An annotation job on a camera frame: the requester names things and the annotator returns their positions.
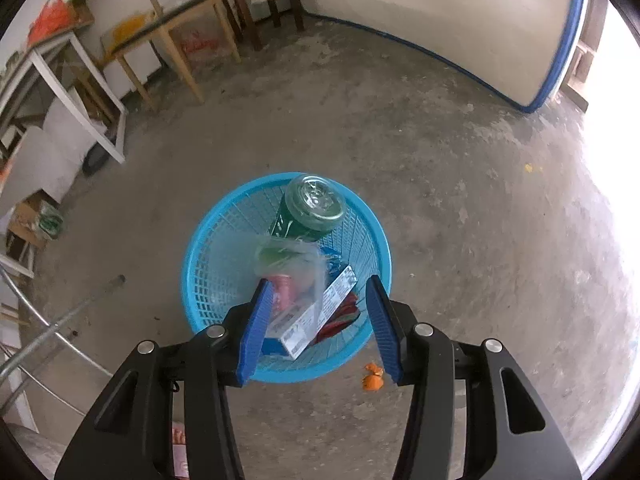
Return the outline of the red packet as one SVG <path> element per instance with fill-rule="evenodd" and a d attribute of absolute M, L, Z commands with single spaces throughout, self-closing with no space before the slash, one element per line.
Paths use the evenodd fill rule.
<path fill-rule="evenodd" d="M 354 292 L 350 292 L 337 310 L 328 319 L 328 322 L 322 326 L 322 329 L 314 338 L 314 344 L 329 339 L 342 330 L 351 326 L 353 322 L 359 318 L 360 310 L 357 307 L 358 297 Z"/>

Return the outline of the blue white carton box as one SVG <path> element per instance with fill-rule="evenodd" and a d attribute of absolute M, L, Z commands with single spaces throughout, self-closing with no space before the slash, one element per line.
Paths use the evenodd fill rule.
<path fill-rule="evenodd" d="M 351 266 L 343 266 L 324 290 L 320 301 L 300 297 L 285 310 L 273 315 L 262 343 L 264 356 L 296 360 L 320 334 L 332 328 L 334 314 L 344 302 L 355 296 L 357 277 Z"/>

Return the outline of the red drink can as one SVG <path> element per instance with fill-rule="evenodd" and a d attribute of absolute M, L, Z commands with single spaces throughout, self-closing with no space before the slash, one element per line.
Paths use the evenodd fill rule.
<path fill-rule="evenodd" d="M 274 314 L 288 310 L 294 304 L 295 287 L 288 274 L 273 274 L 268 278 L 273 289 L 272 310 Z"/>

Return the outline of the clear plastic container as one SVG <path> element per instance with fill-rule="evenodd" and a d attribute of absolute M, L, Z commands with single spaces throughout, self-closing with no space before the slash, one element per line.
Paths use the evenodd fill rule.
<path fill-rule="evenodd" d="M 288 276 L 297 295 L 310 290 L 321 295 L 326 288 L 326 257 L 315 242 L 260 236 L 253 269 L 261 278 Z"/>

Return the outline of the blue plastic trash basket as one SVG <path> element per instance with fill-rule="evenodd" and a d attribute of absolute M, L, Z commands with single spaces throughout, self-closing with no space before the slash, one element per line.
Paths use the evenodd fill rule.
<path fill-rule="evenodd" d="M 295 172 L 242 184 L 206 214 L 192 235 L 181 278 L 195 333 L 245 304 L 262 278 L 274 298 L 256 372 L 258 382 L 306 382 L 336 370 L 364 347 L 372 327 L 364 304 L 371 275 L 392 284 L 385 232 L 366 202 L 331 181 L 343 218 L 315 242 L 277 240 L 276 223 Z"/>

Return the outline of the orange scrap on floor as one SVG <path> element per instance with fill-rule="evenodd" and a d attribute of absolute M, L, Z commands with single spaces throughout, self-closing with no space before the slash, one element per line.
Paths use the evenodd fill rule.
<path fill-rule="evenodd" d="M 369 392 L 381 390 L 384 386 L 384 368 L 375 362 L 370 362 L 364 367 L 364 370 L 366 374 L 362 378 L 362 390 Z"/>

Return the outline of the pink slipper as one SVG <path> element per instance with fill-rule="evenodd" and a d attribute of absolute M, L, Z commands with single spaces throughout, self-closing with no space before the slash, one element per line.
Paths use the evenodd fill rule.
<path fill-rule="evenodd" d="M 182 422 L 174 422 L 171 428 L 172 462 L 177 479 L 189 479 L 188 459 L 186 458 L 186 433 Z"/>

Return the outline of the white side table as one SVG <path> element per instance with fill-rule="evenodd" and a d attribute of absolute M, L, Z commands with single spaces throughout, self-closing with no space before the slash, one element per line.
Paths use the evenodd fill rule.
<path fill-rule="evenodd" d="M 53 35 L 36 42 L 21 53 L 12 67 L 6 73 L 1 85 L 1 134 L 6 133 L 6 129 L 27 93 L 32 90 L 32 86 L 38 79 L 42 79 L 53 94 L 62 102 L 66 110 L 72 114 L 79 125 L 84 128 L 85 132 L 96 141 L 97 144 L 114 158 L 121 165 L 125 162 L 125 136 L 126 136 L 126 117 L 127 110 L 122 101 L 115 96 L 115 93 L 108 86 L 105 78 L 100 73 L 96 64 L 92 62 L 89 53 L 81 44 L 77 37 L 78 30 L 84 28 L 84 25 L 74 25 L 61 29 Z M 116 136 L 111 141 L 105 133 L 99 130 L 90 122 L 89 115 L 83 112 L 80 105 L 72 98 L 70 92 L 66 90 L 59 76 L 56 76 L 52 70 L 50 63 L 57 58 L 67 47 L 72 47 L 79 56 L 81 63 L 93 76 L 100 88 L 105 92 L 107 97 L 113 102 L 119 111 L 119 115 L 115 119 Z"/>

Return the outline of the white mattress blue edge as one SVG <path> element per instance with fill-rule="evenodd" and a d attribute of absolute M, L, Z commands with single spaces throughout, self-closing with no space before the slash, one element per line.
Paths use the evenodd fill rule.
<path fill-rule="evenodd" d="M 525 113 L 558 86 L 584 0 L 302 0 L 314 15 L 435 55 Z"/>

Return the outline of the wooden chair black seat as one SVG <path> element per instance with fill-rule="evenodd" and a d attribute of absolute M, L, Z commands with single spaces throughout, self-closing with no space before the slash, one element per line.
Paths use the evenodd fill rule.
<path fill-rule="evenodd" d="M 127 62 L 126 54 L 147 41 L 160 40 L 176 64 L 178 76 L 191 89 L 198 102 L 203 103 L 203 92 L 194 79 L 191 65 L 171 32 L 180 25 L 193 21 L 204 13 L 210 13 L 216 18 L 222 30 L 224 43 L 228 47 L 230 55 L 235 62 L 241 62 L 240 51 L 222 0 L 186 0 L 186 2 L 180 3 L 170 10 L 166 10 L 160 4 L 160 0 L 150 0 L 150 3 L 154 13 L 152 20 L 145 23 L 128 38 L 117 41 L 110 57 L 124 70 L 146 105 L 156 112 L 156 103 Z"/>

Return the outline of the yellow bag under table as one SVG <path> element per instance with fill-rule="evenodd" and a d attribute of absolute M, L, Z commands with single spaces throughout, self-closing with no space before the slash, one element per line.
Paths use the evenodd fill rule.
<path fill-rule="evenodd" d="M 117 24 L 112 30 L 112 41 L 108 52 L 114 52 L 120 44 L 134 36 L 145 26 L 148 18 L 149 14 L 147 13 L 136 13 Z"/>

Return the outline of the orange plastic bag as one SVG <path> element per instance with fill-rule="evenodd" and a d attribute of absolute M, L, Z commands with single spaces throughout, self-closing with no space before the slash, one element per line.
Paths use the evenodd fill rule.
<path fill-rule="evenodd" d="M 27 45 L 31 47 L 38 44 L 58 30 L 66 29 L 73 24 L 73 14 L 64 0 L 47 0 L 29 27 Z"/>

